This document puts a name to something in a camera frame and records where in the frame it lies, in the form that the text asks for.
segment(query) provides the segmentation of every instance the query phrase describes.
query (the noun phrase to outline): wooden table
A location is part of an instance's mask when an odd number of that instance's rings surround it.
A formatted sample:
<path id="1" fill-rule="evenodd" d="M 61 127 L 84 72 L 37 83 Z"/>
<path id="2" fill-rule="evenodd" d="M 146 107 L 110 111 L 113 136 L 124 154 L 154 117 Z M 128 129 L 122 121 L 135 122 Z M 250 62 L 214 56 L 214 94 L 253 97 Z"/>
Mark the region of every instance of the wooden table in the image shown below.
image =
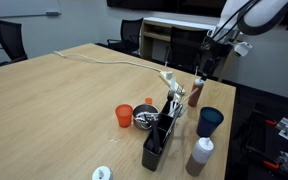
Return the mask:
<path id="1" fill-rule="evenodd" d="M 128 60 L 170 68 L 88 44 L 62 51 L 103 61 Z M 190 91 L 193 75 L 173 70 Z M 0 68 L 0 180 L 91 179 L 102 165 L 114 179 L 193 179 L 185 170 L 198 136 L 201 107 L 218 108 L 224 122 L 212 135 L 214 154 L 196 179 L 224 179 L 235 88 L 207 80 L 197 108 L 175 125 L 164 163 L 152 172 L 141 165 L 148 131 L 121 128 L 115 108 L 153 98 L 159 110 L 168 86 L 158 72 L 128 64 L 98 64 L 54 54 Z"/>

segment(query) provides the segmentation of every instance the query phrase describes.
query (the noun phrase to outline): black cup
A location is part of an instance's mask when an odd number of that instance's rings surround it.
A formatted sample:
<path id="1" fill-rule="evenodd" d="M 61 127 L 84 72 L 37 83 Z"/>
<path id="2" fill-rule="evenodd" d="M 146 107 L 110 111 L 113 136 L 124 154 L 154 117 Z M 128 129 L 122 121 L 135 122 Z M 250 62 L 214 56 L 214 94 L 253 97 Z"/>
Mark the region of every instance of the black cup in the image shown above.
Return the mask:
<path id="1" fill-rule="evenodd" d="M 196 133 L 200 137 L 210 137 L 224 120 L 223 114 L 212 107 L 203 107 L 197 124 Z"/>

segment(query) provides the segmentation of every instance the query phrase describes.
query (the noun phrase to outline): white cable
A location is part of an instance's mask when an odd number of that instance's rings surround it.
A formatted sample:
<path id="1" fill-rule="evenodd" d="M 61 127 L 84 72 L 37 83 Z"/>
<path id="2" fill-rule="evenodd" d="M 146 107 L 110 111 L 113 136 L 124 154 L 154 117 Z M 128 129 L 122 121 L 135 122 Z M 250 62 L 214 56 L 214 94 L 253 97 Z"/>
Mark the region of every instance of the white cable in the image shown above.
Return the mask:
<path id="1" fill-rule="evenodd" d="M 58 51 L 53 51 L 53 54 L 57 54 L 63 58 L 67 58 L 70 57 L 70 56 L 79 56 L 79 57 L 83 57 L 83 58 L 86 58 L 86 59 L 89 59 L 89 60 L 92 60 L 92 61 L 95 61 L 97 63 L 102 63 L 102 64 L 131 64 L 131 65 L 135 65 L 135 66 L 140 66 L 140 67 L 144 67 L 144 68 L 148 68 L 148 69 L 152 69 L 152 70 L 155 70 L 155 71 L 158 71 L 158 72 L 162 72 L 162 70 L 158 69 L 158 68 L 154 68 L 154 67 L 150 67 L 150 66 L 146 66 L 146 65 L 143 65 L 143 64 L 137 64 L 137 63 L 133 63 L 133 62 L 129 62 L 129 61 L 100 61 L 100 60 L 96 60 L 94 58 L 90 58 L 90 57 L 87 57 L 85 55 L 82 55 L 82 54 L 68 54 L 68 55 L 63 55 L 62 53 L 58 52 Z"/>

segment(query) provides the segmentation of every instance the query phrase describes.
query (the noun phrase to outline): black chair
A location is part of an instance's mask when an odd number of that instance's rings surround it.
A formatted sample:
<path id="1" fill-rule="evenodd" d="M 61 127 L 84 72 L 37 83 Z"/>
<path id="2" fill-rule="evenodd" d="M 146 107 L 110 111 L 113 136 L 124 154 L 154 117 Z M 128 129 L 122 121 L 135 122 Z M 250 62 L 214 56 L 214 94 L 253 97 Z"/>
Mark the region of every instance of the black chair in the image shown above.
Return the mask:
<path id="1" fill-rule="evenodd" d="M 165 66 L 190 73 L 197 73 L 202 61 L 201 44 L 208 30 L 186 30 L 177 27 L 171 29 L 171 43 L 165 55 Z"/>
<path id="2" fill-rule="evenodd" d="M 143 18 L 139 20 L 122 20 L 120 31 L 121 40 L 108 39 L 108 47 L 126 54 L 131 54 L 134 51 L 138 51 L 140 47 L 139 34 L 142 21 Z"/>
<path id="3" fill-rule="evenodd" d="M 0 44 L 11 61 L 1 62 L 0 66 L 27 59 L 22 41 L 22 24 L 0 20 Z"/>

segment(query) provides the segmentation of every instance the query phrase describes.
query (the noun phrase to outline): white bottle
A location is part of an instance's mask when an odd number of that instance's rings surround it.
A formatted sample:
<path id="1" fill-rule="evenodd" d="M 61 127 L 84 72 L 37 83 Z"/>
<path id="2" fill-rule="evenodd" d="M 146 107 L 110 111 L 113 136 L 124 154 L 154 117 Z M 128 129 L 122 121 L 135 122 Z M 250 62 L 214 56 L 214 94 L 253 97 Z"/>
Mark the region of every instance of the white bottle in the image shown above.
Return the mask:
<path id="1" fill-rule="evenodd" d="M 191 176 L 198 176 L 213 153 L 214 145 L 210 138 L 196 141 L 192 154 L 187 161 L 186 171 Z"/>

